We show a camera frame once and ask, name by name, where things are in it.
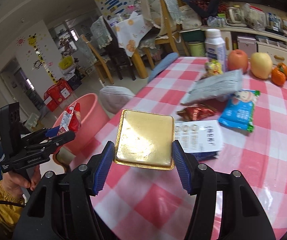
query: yellow sweater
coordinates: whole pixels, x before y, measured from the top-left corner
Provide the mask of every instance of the yellow sweater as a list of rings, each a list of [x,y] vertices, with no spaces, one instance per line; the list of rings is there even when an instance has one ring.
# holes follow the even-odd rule
[[[24,204],[23,198],[17,199],[8,194],[0,183],[0,200]],[[0,204],[0,228],[3,229],[5,235],[10,236],[17,224],[22,208],[13,205]]]

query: yellow apple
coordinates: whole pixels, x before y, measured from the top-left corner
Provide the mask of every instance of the yellow apple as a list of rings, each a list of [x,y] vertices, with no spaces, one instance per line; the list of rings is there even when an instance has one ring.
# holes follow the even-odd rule
[[[257,78],[267,79],[272,71],[272,60],[267,53],[255,52],[251,55],[251,72]]]

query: ribbed cuff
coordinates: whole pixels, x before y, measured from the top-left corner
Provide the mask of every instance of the ribbed cuff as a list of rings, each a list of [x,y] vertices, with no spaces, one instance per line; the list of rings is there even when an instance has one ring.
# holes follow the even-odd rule
[[[22,204],[24,202],[23,198],[15,198],[12,195],[10,195],[3,187],[1,184],[1,180],[0,180],[0,193],[2,194],[2,196],[4,197],[5,201],[9,201],[9,202],[13,202],[16,204]]]

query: apple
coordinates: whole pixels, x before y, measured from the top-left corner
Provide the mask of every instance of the apple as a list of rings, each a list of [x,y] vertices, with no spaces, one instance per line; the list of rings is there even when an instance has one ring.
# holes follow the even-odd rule
[[[267,53],[255,52],[251,55],[251,72],[257,78],[267,79],[272,71],[272,60]]]
[[[248,69],[248,55],[241,49],[230,52],[228,56],[228,70],[243,69],[246,73]]]

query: red and white tablecloth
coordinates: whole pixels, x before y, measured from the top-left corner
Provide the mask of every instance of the red and white tablecloth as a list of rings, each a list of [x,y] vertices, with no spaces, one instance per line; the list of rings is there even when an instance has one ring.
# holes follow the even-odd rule
[[[204,72],[206,58],[180,57],[147,84],[124,108],[179,117],[179,102]],[[258,196],[279,239],[287,231],[287,82],[283,88],[270,80],[244,75],[243,88],[259,90],[254,132],[222,127],[225,147],[218,159],[205,163],[215,171],[239,170]],[[209,104],[221,112],[226,103]],[[121,111],[96,135],[71,164],[75,168],[116,141]],[[184,239],[195,196],[181,186],[176,168],[159,171],[112,163],[104,189],[92,197],[94,209],[121,240]],[[221,221],[222,194],[217,193],[212,239]]]

